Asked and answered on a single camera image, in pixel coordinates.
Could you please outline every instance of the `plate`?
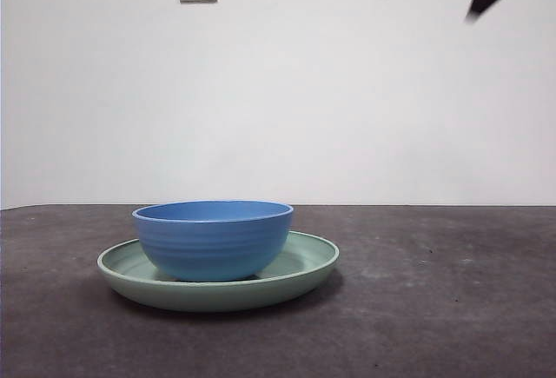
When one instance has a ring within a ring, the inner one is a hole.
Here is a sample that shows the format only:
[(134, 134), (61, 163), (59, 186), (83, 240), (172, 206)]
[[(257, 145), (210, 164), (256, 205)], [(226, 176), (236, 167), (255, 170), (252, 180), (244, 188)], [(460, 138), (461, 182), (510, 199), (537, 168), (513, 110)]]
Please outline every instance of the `plate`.
[(110, 287), (134, 302), (176, 311), (225, 312), (269, 306), (307, 293), (328, 278), (339, 254), (326, 239), (290, 231), (273, 262), (241, 281), (178, 281), (147, 259), (137, 239), (106, 249), (97, 263)]

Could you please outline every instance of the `ribbed bowl exterior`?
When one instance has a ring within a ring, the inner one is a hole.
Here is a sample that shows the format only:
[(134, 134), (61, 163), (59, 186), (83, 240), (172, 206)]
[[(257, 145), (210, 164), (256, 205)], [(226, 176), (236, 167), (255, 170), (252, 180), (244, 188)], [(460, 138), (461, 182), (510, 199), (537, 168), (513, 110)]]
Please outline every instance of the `ribbed bowl exterior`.
[(233, 222), (135, 218), (145, 255), (161, 271), (190, 282), (233, 281), (269, 265), (281, 252), (292, 213)]

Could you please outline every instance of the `dark gray table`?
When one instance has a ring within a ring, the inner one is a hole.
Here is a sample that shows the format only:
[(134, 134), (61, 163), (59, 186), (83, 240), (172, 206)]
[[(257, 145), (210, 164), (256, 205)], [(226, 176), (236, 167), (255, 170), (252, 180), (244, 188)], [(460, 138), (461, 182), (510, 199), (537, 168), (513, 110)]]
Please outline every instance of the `dark gray table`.
[(96, 271), (137, 207), (2, 212), (3, 377), (556, 377), (556, 208), (298, 206), (341, 249), (329, 281), (192, 315)]

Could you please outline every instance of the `bowl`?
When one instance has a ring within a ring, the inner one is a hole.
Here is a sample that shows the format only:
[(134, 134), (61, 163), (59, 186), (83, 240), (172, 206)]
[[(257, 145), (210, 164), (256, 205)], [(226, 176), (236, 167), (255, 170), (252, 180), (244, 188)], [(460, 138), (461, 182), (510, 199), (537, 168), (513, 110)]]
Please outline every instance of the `bowl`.
[(188, 282), (243, 279), (281, 252), (294, 209), (244, 200), (172, 202), (135, 210), (139, 242), (162, 272)]

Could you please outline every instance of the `bowl rim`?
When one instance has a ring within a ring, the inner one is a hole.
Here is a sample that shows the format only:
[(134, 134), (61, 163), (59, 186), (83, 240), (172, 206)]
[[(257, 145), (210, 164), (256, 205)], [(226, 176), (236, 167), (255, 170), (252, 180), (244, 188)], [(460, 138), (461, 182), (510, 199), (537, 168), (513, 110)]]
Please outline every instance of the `bowl rim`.
[[(195, 202), (258, 202), (258, 203), (263, 203), (263, 204), (277, 204), (279, 206), (283, 206), (284, 208), (286, 208), (286, 211), (283, 211), (281, 213), (277, 213), (277, 214), (271, 215), (271, 216), (256, 216), (256, 217), (245, 217), (245, 218), (242, 218), (242, 219), (214, 219), (214, 220), (160, 219), (160, 218), (156, 218), (156, 217), (147, 217), (147, 216), (139, 215), (140, 211), (143, 211), (143, 210), (146, 210), (146, 209), (153, 209), (153, 208), (156, 208), (156, 207), (166, 207), (166, 206), (176, 205), (176, 204), (189, 204), (189, 203), (195, 203)], [(262, 200), (193, 200), (193, 201), (186, 201), (186, 202), (166, 202), (166, 203), (163, 203), (163, 204), (153, 204), (153, 205), (141, 207), (139, 209), (135, 209), (135, 210), (133, 210), (131, 215), (136, 219), (144, 220), (146, 222), (186, 223), (186, 224), (191, 224), (191, 223), (234, 223), (234, 222), (251, 222), (251, 221), (255, 221), (255, 220), (273, 219), (275, 217), (286, 216), (290, 213), (293, 213), (293, 211), (294, 211), (294, 208), (292, 206), (290, 206), (289, 204), (283, 203), (283, 202), (267, 202), (267, 201), (262, 201)]]

